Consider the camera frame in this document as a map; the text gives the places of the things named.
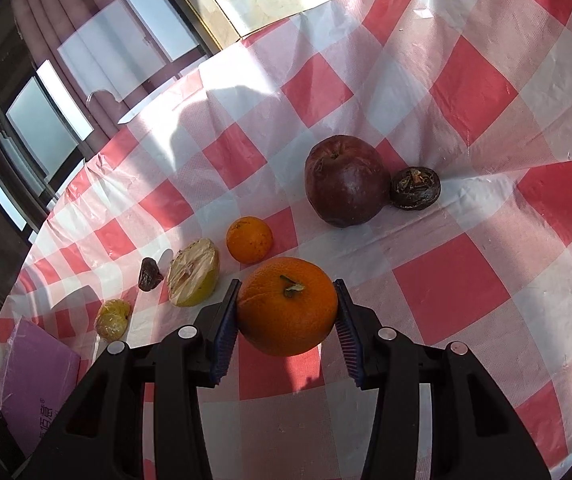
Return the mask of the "dark red apple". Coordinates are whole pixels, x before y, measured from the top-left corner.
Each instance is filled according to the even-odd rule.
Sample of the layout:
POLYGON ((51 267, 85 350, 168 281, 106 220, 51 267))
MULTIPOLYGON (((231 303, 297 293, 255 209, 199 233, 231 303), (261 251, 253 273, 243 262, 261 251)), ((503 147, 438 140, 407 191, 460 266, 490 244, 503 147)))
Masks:
POLYGON ((365 223, 389 202, 390 172, 371 144, 337 134, 315 144, 304 164, 304 188, 316 214, 337 228, 365 223))

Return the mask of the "small dark dried fruit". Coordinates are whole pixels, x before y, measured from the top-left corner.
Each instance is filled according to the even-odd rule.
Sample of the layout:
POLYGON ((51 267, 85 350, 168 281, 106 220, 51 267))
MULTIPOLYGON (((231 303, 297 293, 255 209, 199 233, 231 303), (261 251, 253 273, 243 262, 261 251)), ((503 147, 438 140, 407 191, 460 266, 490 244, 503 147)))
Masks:
POLYGON ((150 292, 164 280, 157 261, 146 257, 141 262, 140 273, 138 274, 137 286, 143 292, 150 292))

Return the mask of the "small orange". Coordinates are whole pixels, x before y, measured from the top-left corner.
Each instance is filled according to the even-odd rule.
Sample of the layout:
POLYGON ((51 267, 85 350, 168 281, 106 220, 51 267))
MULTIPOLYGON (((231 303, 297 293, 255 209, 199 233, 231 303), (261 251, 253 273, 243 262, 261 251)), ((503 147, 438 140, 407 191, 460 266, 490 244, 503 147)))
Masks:
POLYGON ((255 264, 262 261, 272 249, 273 233, 269 225, 257 217, 235 220, 226 232, 226 247, 239 263, 255 264))

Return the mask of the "cut apple half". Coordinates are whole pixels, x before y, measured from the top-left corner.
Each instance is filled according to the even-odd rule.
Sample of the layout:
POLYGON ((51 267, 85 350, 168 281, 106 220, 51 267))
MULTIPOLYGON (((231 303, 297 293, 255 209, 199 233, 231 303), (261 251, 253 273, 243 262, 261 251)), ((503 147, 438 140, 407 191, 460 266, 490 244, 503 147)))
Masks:
POLYGON ((195 240, 180 250, 166 277, 169 301, 180 308, 196 307, 216 289, 220 274, 219 249, 210 238, 195 240))

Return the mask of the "dark dried fruit right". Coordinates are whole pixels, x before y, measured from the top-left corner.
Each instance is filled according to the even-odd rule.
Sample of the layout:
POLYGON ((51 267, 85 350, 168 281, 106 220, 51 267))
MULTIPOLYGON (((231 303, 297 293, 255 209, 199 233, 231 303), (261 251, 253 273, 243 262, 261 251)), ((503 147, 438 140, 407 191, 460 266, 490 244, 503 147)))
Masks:
POLYGON ((427 167, 408 167, 391 178, 390 200, 404 210, 422 210, 438 200, 441 181, 435 170, 427 167))

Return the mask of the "yellow fruit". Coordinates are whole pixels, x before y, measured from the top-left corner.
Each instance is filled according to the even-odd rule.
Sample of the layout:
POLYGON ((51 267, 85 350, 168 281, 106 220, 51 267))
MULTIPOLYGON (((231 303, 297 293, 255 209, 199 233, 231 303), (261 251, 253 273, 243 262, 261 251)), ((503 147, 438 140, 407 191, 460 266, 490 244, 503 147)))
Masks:
POLYGON ((95 319, 95 330, 100 338, 119 340, 129 326, 131 305, 123 299, 111 299, 102 304, 95 319))

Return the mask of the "purple cardboard box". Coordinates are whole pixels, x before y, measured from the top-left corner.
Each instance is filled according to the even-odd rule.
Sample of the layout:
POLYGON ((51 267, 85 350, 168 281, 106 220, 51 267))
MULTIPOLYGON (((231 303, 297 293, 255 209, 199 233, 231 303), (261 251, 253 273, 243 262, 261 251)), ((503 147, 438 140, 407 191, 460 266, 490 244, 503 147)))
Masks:
POLYGON ((23 318, 10 335, 0 408, 10 434, 30 455, 76 386, 80 356, 23 318))

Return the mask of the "pink curtain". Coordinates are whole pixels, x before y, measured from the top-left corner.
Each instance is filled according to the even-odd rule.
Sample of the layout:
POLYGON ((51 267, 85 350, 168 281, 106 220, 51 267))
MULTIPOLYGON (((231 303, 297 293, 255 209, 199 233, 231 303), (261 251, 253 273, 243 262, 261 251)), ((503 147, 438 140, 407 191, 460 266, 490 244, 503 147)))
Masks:
POLYGON ((34 64, 51 67, 99 151, 209 52, 171 0, 10 0, 34 64))

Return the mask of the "large orange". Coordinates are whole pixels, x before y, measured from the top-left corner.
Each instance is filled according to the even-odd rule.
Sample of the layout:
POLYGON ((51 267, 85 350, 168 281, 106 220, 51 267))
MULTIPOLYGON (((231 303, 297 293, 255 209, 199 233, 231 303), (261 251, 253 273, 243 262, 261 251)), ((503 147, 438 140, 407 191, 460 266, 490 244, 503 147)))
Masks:
POLYGON ((338 298, 318 266, 292 257, 262 263, 243 281, 237 296, 239 331, 268 356, 298 356, 332 331, 338 298))

